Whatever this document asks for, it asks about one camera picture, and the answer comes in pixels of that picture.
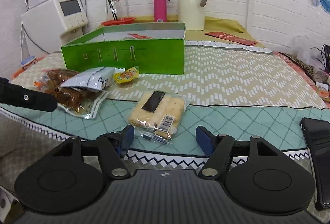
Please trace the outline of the small blue lid cup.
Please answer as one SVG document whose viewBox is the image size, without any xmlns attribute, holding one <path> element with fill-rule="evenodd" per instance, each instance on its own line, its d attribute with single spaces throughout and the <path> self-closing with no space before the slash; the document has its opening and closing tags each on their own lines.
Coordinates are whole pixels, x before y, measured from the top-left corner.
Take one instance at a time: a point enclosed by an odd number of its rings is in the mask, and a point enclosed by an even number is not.
<svg viewBox="0 0 330 224">
<path fill-rule="evenodd" d="M 22 70 L 28 69 L 30 66 L 36 64 L 38 62 L 36 56 L 28 56 L 21 60 L 21 68 Z"/>
</svg>

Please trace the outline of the small yellow snack packet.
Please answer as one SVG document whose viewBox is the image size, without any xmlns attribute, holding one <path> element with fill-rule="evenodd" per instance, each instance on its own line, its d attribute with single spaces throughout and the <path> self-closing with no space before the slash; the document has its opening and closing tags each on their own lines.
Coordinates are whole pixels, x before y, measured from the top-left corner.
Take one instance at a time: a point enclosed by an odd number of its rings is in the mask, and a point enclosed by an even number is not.
<svg viewBox="0 0 330 224">
<path fill-rule="evenodd" d="M 139 69 L 133 66 L 132 68 L 126 69 L 122 73 L 116 73 L 114 75 L 114 80 L 118 84 L 125 84 L 137 79 L 139 74 Z"/>
</svg>

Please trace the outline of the clear cracker packet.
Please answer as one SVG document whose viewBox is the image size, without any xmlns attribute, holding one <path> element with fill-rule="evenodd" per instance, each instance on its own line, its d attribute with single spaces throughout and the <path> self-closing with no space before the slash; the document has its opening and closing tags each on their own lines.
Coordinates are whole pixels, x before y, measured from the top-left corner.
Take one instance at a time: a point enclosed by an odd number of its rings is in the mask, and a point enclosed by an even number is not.
<svg viewBox="0 0 330 224">
<path fill-rule="evenodd" d="M 177 133 L 179 123 L 191 99 L 162 91 L 142 95 L 127 121 L 141 137 L 168 144 Z"/>
</svg>

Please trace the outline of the white touchscreen appliance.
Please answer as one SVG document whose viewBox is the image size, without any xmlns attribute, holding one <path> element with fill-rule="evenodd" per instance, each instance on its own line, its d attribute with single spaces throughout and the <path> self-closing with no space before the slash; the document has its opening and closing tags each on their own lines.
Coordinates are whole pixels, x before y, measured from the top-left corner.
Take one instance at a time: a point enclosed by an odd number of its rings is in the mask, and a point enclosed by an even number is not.
<svg viewBox="0 0 330 224">
<path fill-rule="evenodd" d="M 47 0 L 22 15 L 27 50 L 37 58 L 59 51 L 84 34 L 86 0 Z"/>
</svg>

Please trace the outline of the black straw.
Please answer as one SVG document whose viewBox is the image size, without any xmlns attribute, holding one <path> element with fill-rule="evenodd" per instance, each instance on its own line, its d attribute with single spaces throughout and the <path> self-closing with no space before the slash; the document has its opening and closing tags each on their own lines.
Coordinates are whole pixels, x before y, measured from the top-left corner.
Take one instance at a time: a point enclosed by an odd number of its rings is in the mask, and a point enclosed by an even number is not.
<svg viewBox="0 0 330 224">
<path fill-rule="evenodd" d="M 106 20 L 110 20 L 110 14 L 112 14 L 112 19 L 114 21 L 118 20 L 116 10 L 115 10 L 111 0 L 106 0 L 105 13 L 106 13 Z"/>
</svg>

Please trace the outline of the pink thermos bottle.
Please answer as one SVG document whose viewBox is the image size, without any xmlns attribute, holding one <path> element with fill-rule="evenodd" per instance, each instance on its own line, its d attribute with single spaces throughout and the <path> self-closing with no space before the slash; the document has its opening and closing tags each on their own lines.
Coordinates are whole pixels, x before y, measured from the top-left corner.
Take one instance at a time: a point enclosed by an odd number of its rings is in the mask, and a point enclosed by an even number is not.
<svg viewBox="0 0 330 224">
<path fill-rule="evenodd" d="M 167 2 L 170 0 L 153 0 L 154 21 L 167 22 Z"/>
</svg>

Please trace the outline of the green cardboard box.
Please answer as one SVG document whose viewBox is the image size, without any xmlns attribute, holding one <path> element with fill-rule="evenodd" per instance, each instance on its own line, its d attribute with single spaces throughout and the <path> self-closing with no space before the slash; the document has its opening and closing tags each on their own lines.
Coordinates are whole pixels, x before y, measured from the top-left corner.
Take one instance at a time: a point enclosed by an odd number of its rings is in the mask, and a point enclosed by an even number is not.
<svg viewBox="0 0 330 224">
<path fill-rule="evenodd" d="M 129 33 L 153 39 L 134 39 Z M 185 24 L 148 22 L 106 26 L 61 48 L 65 66 L 83 72 L 96 67 L 138 67 L 141 73 L 181 75 L 184 72 Z"/>
</svg>

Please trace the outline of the black phone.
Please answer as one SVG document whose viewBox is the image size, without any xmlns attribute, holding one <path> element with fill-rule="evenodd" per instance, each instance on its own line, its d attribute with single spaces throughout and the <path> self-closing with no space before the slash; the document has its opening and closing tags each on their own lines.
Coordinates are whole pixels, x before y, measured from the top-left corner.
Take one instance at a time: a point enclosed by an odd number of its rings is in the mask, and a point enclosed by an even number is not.
<svg viewBox="0 0 330 224">
<path fill-rule="evenodd" d="M 329 122 L 312 118 L 300 121 L 316 181 L 316 208 L 329 208 Z"/>
</svg>

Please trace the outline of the teal diamond pattern mat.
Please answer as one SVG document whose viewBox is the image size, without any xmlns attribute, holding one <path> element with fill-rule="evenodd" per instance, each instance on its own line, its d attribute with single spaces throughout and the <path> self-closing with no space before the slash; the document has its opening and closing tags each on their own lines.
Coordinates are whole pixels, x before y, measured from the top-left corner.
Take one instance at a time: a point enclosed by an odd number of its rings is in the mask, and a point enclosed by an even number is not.
<svg viewBox="0 0 330 224">
<path fill-rule="evenodd" d="M 128 125 L 134 108 L 134 102 L 105 100 L 93 120 L 72 116 L 63 108 L 50 113 L 3 104 L 1 112 L 49 134 L 59 132 L 95 140 L 99 135 L 120 131 Z M 256 135 L 280 150 L 303 149 L 306 143 L 300 121 L 304 117 L 329 121 L 329 109 L 188 106 L 177 127 L 173 116 L 164 116 L 149 129 L 136 130 L 132 147 L 141 151 L 202 156 L 195 132 L 198 126 L 204 126 L 214 135 L 229 135 L 242 141 Z"/>
</svg>

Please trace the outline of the clear glass carafe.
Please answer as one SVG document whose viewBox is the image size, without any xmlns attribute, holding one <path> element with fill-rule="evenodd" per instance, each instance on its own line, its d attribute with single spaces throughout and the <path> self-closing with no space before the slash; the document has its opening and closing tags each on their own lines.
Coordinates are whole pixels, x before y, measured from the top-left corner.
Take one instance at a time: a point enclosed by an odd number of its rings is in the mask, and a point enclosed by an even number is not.
<svg viewBox="0 0 330 224">
<path fill-rule="evenodd" d="M 116 14 L 118 16 L 118 20 L 121 20 L 124 18 L 124 13 L 123 13 L 123 8 L 121 5 L 121 1 L 120 0 L 111 0 L 115 10 L 116 10 Z"/>
</svg>

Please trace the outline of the red mixed nuts packet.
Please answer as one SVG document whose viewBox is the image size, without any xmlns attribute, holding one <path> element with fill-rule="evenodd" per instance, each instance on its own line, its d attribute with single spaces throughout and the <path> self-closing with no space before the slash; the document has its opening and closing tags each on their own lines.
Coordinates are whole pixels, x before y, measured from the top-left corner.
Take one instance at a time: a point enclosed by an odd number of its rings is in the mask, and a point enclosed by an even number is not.
<svg viewBox="0 0 330 224">
<path fill-rule="evenodd" d="M 132 38 L 134 38 L 134 39 L 139 39 L 139 40 L 144 40 L 144 39 L 149 40 L 149 39 L 153 39 L 153 38 L 150 37 L 150 36 L 140 35 L 140 34 L 137 34 L 137 33 L 129 33 L 128 35 L 129 35 L 129 37 L 132 37 Z"/>
</svg>

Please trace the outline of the clear dried meat packet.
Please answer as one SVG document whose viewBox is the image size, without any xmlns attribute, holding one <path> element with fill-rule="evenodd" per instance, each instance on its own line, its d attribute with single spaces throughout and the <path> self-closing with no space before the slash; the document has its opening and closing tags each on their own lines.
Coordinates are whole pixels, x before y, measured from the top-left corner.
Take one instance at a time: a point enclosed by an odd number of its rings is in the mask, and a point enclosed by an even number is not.
<svg viewBox="0 0 330 224">
<path fill-rule="evenodd" d="M 77 74 L 78 72 L 69 69 L 44 70 L 40 79 L 34 82 L 34 86 L 38 91 L 55 96 L 59 107 L 70 115 L 88 120 L 94 119 L 108 92 L 93 92 L 84 88 L 62 86 Z"/>
</svg>

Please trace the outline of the olive yellow cloth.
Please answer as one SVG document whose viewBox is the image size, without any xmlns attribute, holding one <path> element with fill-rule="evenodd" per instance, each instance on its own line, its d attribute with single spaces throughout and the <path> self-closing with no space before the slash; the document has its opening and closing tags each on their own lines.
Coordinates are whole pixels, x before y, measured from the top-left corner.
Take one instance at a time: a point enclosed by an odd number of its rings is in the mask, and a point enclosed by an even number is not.
<svg viewBox="0 0 330 224">
<path fill-rule="evenodd" d="M 169 22 L 177 22 L 177 19 L 177 15 L 168 16 Z M 137 16 L 134 23 L 146 23 L 153 21 L 153 16 Z M 186 30 L 185 39 L 193 41 L 216 41 L 230 43 L 228 40 L 205 35 L 205 33 L 209 32 L 224 32 L 228 35 L 240 37 L 242 39 L 256 41 L 256 39 L 254 39 L 238 21 L 210 16 L 205 17 L 205 28 L 203 31 Z"/>
</svg>

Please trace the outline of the red envelope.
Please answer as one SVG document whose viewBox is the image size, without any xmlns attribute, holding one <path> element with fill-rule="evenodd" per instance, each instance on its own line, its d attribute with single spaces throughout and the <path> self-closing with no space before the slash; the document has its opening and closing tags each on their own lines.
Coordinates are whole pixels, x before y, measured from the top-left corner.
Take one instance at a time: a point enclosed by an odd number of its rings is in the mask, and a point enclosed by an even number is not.
<svg viewBox="0 0 330 224">
<path fill-rule="evenodd" d="M 231 34 L 228 34 L 228 33 L 225 33 L 225 32 L 220 32 L 220 31 L 207 32 L 207 33 L 205 33 L 205 35 L 215 37 L 215 38 L 218 38 L 218 39 L 222 39 L 222 40 L 235 42 L 235 43 L 238 43 L 238 44 L 241 44 L 241 45 L 246 45 L 246 46 L 254 46 L 255 44 L 258 43 L 257 41 L 244 39 L 244 38 L 241 38 L 241 37 L 238 37 L 238 36 L 233 36 Z"/>
</svg>

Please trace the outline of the cream thermal jug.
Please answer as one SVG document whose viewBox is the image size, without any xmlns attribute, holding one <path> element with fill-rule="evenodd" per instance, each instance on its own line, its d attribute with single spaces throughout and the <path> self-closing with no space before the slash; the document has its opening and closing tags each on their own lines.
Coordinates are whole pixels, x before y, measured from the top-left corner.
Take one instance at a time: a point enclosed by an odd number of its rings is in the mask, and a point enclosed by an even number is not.
<svg viewBox="0 0 330 224">
<path fill-rule="evenodd" d="M 202 31 L 205 28 L 207 0 L 179 0 L 178 20 L 184 22 L 187 30 Z"/>
</svg>

